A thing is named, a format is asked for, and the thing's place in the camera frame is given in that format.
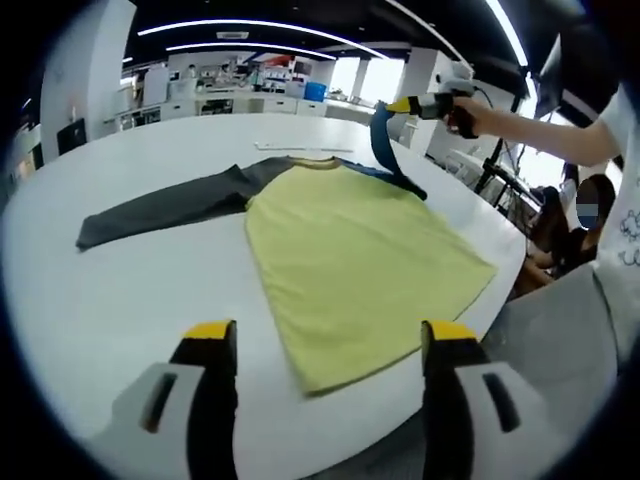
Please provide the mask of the person's right hand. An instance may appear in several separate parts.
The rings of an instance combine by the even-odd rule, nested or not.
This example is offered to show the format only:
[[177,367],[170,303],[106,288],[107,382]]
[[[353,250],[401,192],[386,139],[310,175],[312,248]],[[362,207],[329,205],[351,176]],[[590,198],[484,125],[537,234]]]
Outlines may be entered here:
[[494,115],[492,108],[472,98],[455,96],[448,126],[465,139],[475,139],[495,133]]

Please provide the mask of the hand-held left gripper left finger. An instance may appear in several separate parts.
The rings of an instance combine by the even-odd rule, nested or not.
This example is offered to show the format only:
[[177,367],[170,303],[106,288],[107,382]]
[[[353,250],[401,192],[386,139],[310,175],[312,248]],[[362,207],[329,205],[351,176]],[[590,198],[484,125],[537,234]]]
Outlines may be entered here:
[[117,479],[234,479],[237,326],[201,323],[113,401],[88,442]]

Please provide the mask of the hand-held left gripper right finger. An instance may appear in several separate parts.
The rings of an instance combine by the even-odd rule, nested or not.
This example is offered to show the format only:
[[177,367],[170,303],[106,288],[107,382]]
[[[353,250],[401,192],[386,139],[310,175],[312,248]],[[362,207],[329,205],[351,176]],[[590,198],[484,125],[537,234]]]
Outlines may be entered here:
[[421,326],[426,479],[540,479],[567,446],[544,399],[463,324]]

